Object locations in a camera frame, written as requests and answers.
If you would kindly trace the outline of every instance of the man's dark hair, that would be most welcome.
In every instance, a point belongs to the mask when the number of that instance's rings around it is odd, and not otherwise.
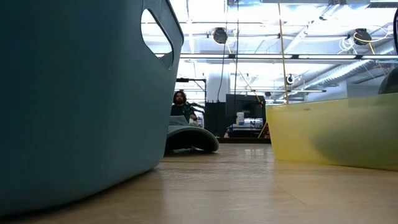
[[[186,102],[187,102],[187,96],[185,95],[185,93],[184,93],[183,91],[176,91],[176,92],[174,93],[174,96],[173,96],[173,103],[174,103],[174,104],[177,104],[176,97],[177,97],[177,94],[179,94],[179,93],[181,93],[181,95],[182,95],[183,103],[186,103]]]

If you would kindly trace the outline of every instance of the ceiling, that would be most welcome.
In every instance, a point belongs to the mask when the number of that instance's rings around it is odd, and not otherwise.
[[[236,1],[170,0],[185,36],[182,53],[281,54],[278,5],[261,4],[258,0],[241,0],[238,9]],[[369,4],[364,3],[366,1],[360,0],[360,4],[345,5],[322,3],[325,1],[313,2],[321,3],[281,4],[285,54],[372,54],[369,45],[352,44],[352,35],[357,28],[367,29],[373,40],[377,40],[372,43],[376,54],[382,53],[379,46],[392,41],[392,18],[395,8],[370,8]],[[216,27],[226,27],[227,47],[213,40],[212,33]],[[142,16],[142,34],[153,52],[164,54],[171,51],[167,38],[149,13]],[[222,60],[214,61],[210,58],[181,59],[178,76],[205,78],[209,73],[221,73],[222,63]],[[338,64],[328,61],[313,63],[301,60],[295,63],[287,62],[285,68],[286,73],[310,81],[336,66]],[[224,69],[234,76],[236,64],[224,60]],[[252,88],[277,89],[284,85],[280,61],[238,61],[237,71],[237,86],[247,86],[240,73],[251,83]],[[180,88],[201,91],[196,83],[178,83],[176,89]]]

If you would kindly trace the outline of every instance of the ceiling pipe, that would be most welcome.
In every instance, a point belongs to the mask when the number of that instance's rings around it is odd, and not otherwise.
[[[394,54],[395,49],[394,46],[387,42],[382,46],[377,48],[378,54]],[[313,88],[318,85],[327,85],[331,83],[338,83],[347,78],[353,77],[358,73],[364,72],[366,69],[369,69],[373,66],[377,65],[375,60],[359,60],[357,62],[348,64],[348,65],[340,65],[334,69],[331,69],[316,78],[306,82],[306,84],[300,85],[296,87],[297,90],[306,90],[308,88]]]

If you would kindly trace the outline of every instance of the man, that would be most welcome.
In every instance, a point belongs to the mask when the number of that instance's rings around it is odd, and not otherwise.
[[[188,123],[189,119],[194,121],[198,119],[193,107],[187,103],[187,96],[183,91],[174,93],[171,116],[184,116]]]

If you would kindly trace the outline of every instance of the white container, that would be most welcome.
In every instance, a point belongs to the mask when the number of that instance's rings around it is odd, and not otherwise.
[[[240,126],[244,125],[244,113],[243,112],[236,113],[236,124],[240,125]]]

